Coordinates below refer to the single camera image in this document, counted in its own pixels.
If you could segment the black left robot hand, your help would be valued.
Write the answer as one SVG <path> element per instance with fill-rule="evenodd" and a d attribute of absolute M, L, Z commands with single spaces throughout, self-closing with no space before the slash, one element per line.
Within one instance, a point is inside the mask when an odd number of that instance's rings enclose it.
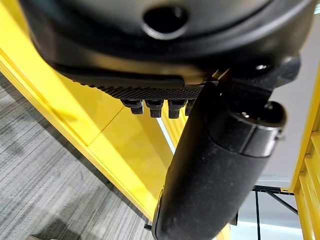
<path fill-rule="evenodd" d="M 152 220 L 156 240 L 211 240 L 237 214 L 287 121 L 314 0 L 21 0 L 43 60 L 74 82 L 188 119 Z"/>

